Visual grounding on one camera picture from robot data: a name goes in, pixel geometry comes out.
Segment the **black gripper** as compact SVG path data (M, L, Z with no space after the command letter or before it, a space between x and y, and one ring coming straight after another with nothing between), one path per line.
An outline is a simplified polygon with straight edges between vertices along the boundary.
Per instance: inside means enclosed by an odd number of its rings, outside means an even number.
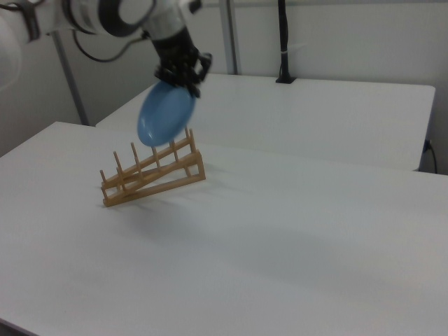
M188 88L190 94L200 98L200 85L205 81L213 62L209 52L199 52L193 44L187 27L168 38L152 40L160 58L154 76L174 87ZM182 72L190 68L189 78Z

